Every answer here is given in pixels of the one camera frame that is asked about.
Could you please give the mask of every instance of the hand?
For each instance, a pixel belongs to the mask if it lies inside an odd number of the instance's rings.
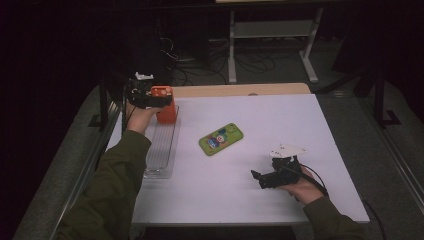
[[[305,167],[302,166],[302,171],[306,175],[313,178],[311,172],[309,172]],[[300,178],[300,180],[295,184],[288,184],[285,186],[280,186],[280,189],[284,189],[289,192],[292,196],[295,196],[301,203],[307,205],[318,198],[324,196],[324,194],[315,187],[314,184],[305,180],[304,178]]]
[[[140,134],[145,134],[146,128],[149,125],[153,115],[160,112],[162,108],[141,109],[127,102],[127,130],[135,131]]]

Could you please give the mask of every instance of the green phone case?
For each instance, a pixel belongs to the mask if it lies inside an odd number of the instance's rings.
[[[234,123],[229,123],[202,137],[199,140],[199,145],[206,155],[212,156],[242,138],[243,132]]]

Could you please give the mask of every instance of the black cable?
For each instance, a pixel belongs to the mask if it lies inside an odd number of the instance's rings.
[[[218,72],[221,72],[221,70],[224,68],[224,66],[226,65],[226,63],[228,62],[228,54],[223,54],[223,55],[219,55],[218,57],[216,57],[215,59],[213,59],[211,61],[211,63],[218,61],[218,59],[220,58],[224,58],[224,61],[222,62],[221,66],[218,68]]]
[[[182,69],[180,69],[180,68],[177,68],[177,67],[174,67],[174,70],[180,71],[182,74],[184,74],[184,78],[183,78],[183,79],[181,79],[181,78],[175,78],[175,77],[173,77],[172,79],[175,79],[175,80],[179,80],[179,79],[184,80],[184,82],[183,82],[182,86],[185,86],[185,85],[186,85],[186,83],[189,81],[189,80],[188,80],[187,73],[186,73],[186,72],[184,72],[184,70],[182,70]]]
[[[219,72],[220,70],[222,70],[222,68],[223,68],[224,65],[225,65],[225,61],[220,66],[219,70],[213,70],[213,69],[210,69],[210,68],[207,68],[207,67],[204,67],[204,66],[202,66],[202,67],[176,67],[174,69],[177,69],[177,70],[179,70],[179,71],[181,71],[181,72],[183,72],[185,74],[192,74],[194,76],[211,76],[211,75],[217,74],[217,75],[219,75],[224,80],[224,84],[226,85],[227,84],[227,80],[226,80],[225,76],[222,75],[222,73]],[[192,70],[206,70],[206,71],[210,71],[210,73],[200,74],[200,73],[195,73],[195,72],[192,72],[192,71],[187,71],[187,69],[192,69]]]
[[[184,81],[183,84],[181,84],[181,86],[187,86],[187,83],[189,83],[190,86],[194,86],[193,82],[190,81],[190,80],[188,80],[187,78],[184,79],[184,78],[175,78],[175,77],[173,77],[172,80],[173,81],[175,80],[175,84],[173,86],[180,86],[180,85],[178,85],[178,82],[177,81]]]
[[[269,53],[269,54],[265,54],[263,56],[261,54],[256,54],[260,57],[259,59],[258,58],[255,59],[254,57],[248,57],[246,54],[243,54],[243,56],[246,57],[248,59],[248,61],[250,61],[251,63],[254,63],[254,64],[255,63],[261,63],[263,65],[262,67],[258,67],[258,66],[254,66],[252,64],[249,64],[246,61],[243,61],[239,57],[234,57],[234,59],[237,60],[236,62],[239,64],[239,66],[242,67],[246,71],[253,72],[253,73],[264,73],[266,71],[275,69],[275,66],[276,66],[275,60],[276,59],[285,59],[285,58],[288,58],[290,56],[297,54],[297,53],[292,53],[292,54],[288,54],[288,55],[283,56],[283,57],[272,57],[272,55],[275,54],[280,48],[281,48],[281,44],[277,45],[274,48],[274,50],[272,50],[271,53]],[[265,63],[266,60],[269,60],[272,63],[271,67],[266,65],[266,63]],[[249,70],[248,67],[256,69],[258,71]]]
[[[306,181],[308,181],[308,182],[310,182],[310,183],[314,184],[314,186],[315,186],[316,188],[318,188],[318,190],[320,190],[320,191],[322,192],[322,194],[324,194],[324,196],[329,197],[329,195],[328,195],[328,191],[327,191],[327,188],[325,188],[325,187],[323,187],[321,184],[319,184],[319,182],[317,182],[314,178],[312,178],[312,177],[310,177],[310,176],[306,175],[306,174],[305,174],[305,173],[303,173],[303,172],[296,172],[295,170],[293,170],[293,169],[291,169],[291,168],[288,168],[288,167],[285,167],[285,166],[282,166],[282,168],[284,168],[284,169],[286,169],[286,170],[288,170],[288,171],[290,171],[290,172],[293,172],[293,173],[295,173],[295,174],[299,175],[301,178],[305,179]]]
[[[377,212],[374,210],[374,208],[371,206],[371,204],[365,198],[362,198],[361,200],[369,208],[369,210],[372,212],[372,214],[374,215],[375,219],[378,222],[378,226],[380,227],[381,236],[383,237],[384,240],[386,240],[387,239],[386,231],[384,230],[383,222],[381,222],[380,218],[377,215]]]
[[[230,47],[230,41],[226,38],[218,40],[216,42],[223,42],[224,44],[222,46],[218,46],[218,47],[214,47],[214,48],[210,47],[210,49],[212,49],[212,50],[209,53],[209,56],[212,56],[212,55],[219,53],[221,51],[228,51],[228,49]]]
[[[319,180],[321,181],[321,184],[322,184],[322,186],[323,187],[325,187],[325,184],[324,184],[324,181],[322,180],[322,178],[319,176],[319,174],[317,173],[317,172],[315,172],[315,170],[313,170],[312,168],[310,168],[310,167],[308,167],[308,166],[306,166],[306,165],[303,165],[303,164],[300,164],[300,166],[303,166],[303,167],[305,167],[305,168],[307,168],[307,169],[309,169],[309,170],[311,170],[318,178],[319,178]]]
[[[137,105],[139,105],[141,103],[141,101],[143,101],[143,99],[140,97],[138,99],[138,102],[135,103],[134,108],[131,110],[130,114],[127,117],[127,84],[130,81],[134,81],[134,80],[132,80],[132,79],[128,80],[128,82],[124,85],[124,93],[122,94],[123,99],[122,99],[122,121],[121,121],[122,122],[122,127],[121,127],[122,129],[121,129],[121,133],[123,133],[127,129],[127,125],[128,125],[128,122],[130,121],[131,115],[134,113],[135,109],[137,108]],[[148,87],[147,84],[143,85],[142,93],[147,92],[146,91],[147,87]]]

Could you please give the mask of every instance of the cable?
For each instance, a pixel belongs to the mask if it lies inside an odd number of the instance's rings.
[[[234,59],[236,60],[236,63],[243,68],[246,71],[252,72],[252,73],[265,73],[267,71],[273,70],[276,67],[275,60],[277,59],[285,59],[290,56],[297,55],[296,53],[287,54],[283,57],[272,57],[273,54],[275,54],[282,46],[281,40],[278,41],[278,45],[272,49],[272,51],[268,54],[256,54],[257,57],[249,57],[247,54],[239,54],[238,56],[235,56]],[[256,51],[261,52],[262,47],[256,46]],[[240,55],[244,56],[247,60],[243,60],[240,58]],[[266,61],[269,61],[271,63],[271,66],[268,66]]]
[[[224,84],[227,85],[228,84],[227,79],[225,78],[225,76],[222,73],[220,73],[220,71],[224,68],[225,63],[226,63],[227,58],[225,58],[225,56],[226,55],[218,56],[215,59],[213,59],[213,61],[211,61],[211,63],[213,63],[213,62],[219,60],[220,58],[225,59],[222,62],[222,64],[219,66],[218,70],[214,70],[214,69],[205,67],[204,64],[198,65],[198,66],[181,66],[181,65],[179,65],[179,66],[175,67],[174,69],[184,73],[187,81],[188,81],[187,74],[191,74],[191,75],[194,75],[194,76],[212,76],[212,75],[217,74],[218,76],[220,76],[224,80]],[[206,73],[196,73],[196,72],[188,71],[188,70],[201,70],[201,71],[207,71],[207,72]]]
[[[216,53],[218,53],[220,51],[227,50],[230,47],[230,41],[228,39],[226,39],[226,38],[216,39],[216,40],[209,40],[209,42],[210,43],[215,43],[215,42],[218,42],[218,43],[223,42],[224,43],[222,46],[218,46],[216,49],[212,50],[209,53],[209,56],[212,56],[212,55],[214,55],[214,54],[216,54]]]
[[[168,57],[170,57],[172,60],[174,60],[174,61],[178,61],[178,59],[179,59],[179,56],[177,55],[177,54],[175,54],[175,53],[172,53],[172,51],[174,50],[174,43],[172,42],[172,40],[171,39],[169,39],[169,38],[166,38],[166,37],[161,37],[160,38],[160,40],[167,40],[169,43],[170,43],[170,47],[169,47],[169,50],[164,50],[164,49],[161,49],[160,51],[161,52],[163,52],[163,53],[165,53]]]
[[[295,173],[295,174],[299,175],[301,178],[305,179],[306,181],[308,181],[308,182],[310,182],[310,183],[314,184],[314,186],[315,186],[316,188],[318,188],[318,190],[320,190],[320,191],[322,192],[322,194],[324,194],[324,196],[329,197],[329,195],[328,195],[328,191],[327,191],[327,188],[325,188],[323,185],[319,184],[319,182],[317,182],[314,178],[312,178],[312,177],[310,177],[310,176],[306,175],[306,174],[305,174],[305,173],[303,173],[303,172],[301,172],[301,173],[296,172],[295,170],[293,170],[293,169],[291,169],[291,168],[288,168],[288,167],[285,167],[285,166],[282,166],[282,168],[284,168],[284,169],[286,169],[286,170],[288,170],[288,171],[290,171],[290,172],[293,172],[293,173]]]
[[[175,77],[173,77],[173,79],[175,79],[175,80],[183,80],[184,81],[184,83],[182,84],[182,86],[185,86],[185,84],[187,83],[187,81],[189,81],[188,80],[188,76],[187,76],[187,73],[186,72],[184,72],[182,69],[180,69],[180,68],[174,68],[174,70],[177,70],[177,71],[180,71],[182,74],[184,74],[184,78],[183,79],[181,79],[181,78],[175,78]]]
[[[130,81],[133,81],[133,80],[129,79],[127,81],[127,83],[124,85],[124,93],[122,94],[122,96],[123,96],[123,99],[122,99],[122,120],[121,120],[121,123],[122,123],[121,132],[122,133],[127,129],[128,122],[130,121],[130,118],[131,118],[132,114],[134,113],[135,109],[143,101],[142,98],[138,98],[137,102],[134,104],[134,108],[131,110],[130,114],[127,117],[127,99],[128,99],[128,97],[127,97],[127,85]],[[146,88],[149,88],[149,87],[148,87],[147,84],[144,84],[143,89],[142,89],[142,93],[147,92]]]
[[[174,81],[175,80],[175,84],[173,84],[173,86],[187,86],[187,83],[189,83],[190,84],[190,86],[194,86],[194,84],[193,84],[193,82],[192,81],[190,81],[190,80],[188,80],[188,79],[184,79],[184,78],[172,78],[172,81]],[[183,82],[183,84],[181,84],[181,85],[178,85],[178,82],[177,81],[184,81]]]
[[[308,167],[308,166],[306,166],[306,165],[303,165],[303,164],[300,164],[300,166],[303,166],[303,167],[305,167],[305,168],[307,168],[307,169],[309,169],[309,170],[311,170],[318,178],[319,178],[319,180],[321,181],[321,184],[322,184],[322,186],[323,187],[325,187],[325,184],[324,184],[324,181],[322,180],[322,178],[318,175],[318,173],[317,172],[315,172],[315,170],[313,170],[312,168],[310,168],[310,167]]]
[[[374,208],[371,206],[371,204],[366,200],[366,198],[362,198],[361,199],[362,200],[362,202],[370,209],[370,211],[372,212],[372,214],[374,215],[374,217],[375,217],[375,219],[377,220],[377,222],[378,222],[378,226],[380,227],[380,231],[381,231],[381,235],[382,235],[382,237],[383,237],[383,239],[384,240],[386,240],[387,239],[387,236],[386,236],[386,231],[384,230],[384,227],[383,227],[383,223],[381,222],[381,220],[380,220],[380,218],[378,217],[378,215],[377,215],[377,212],[375,212],[375,210],[374,210]]]

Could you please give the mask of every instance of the person's arm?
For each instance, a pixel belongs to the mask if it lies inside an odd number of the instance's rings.
[[[62,218],[58,239],[128,239],[151,142],[143,135],[158,109],[135,109],[119,143],[100,159],[92,181]]]
[[[305,174],[312,174],[304,167]],[[301,178],[296,184],[281,186],[305,205],[304,212],[311,222],[315,238],[357,240],[366,239],[362,227],[348,216],[340,214],[328,197],[312,183]]]

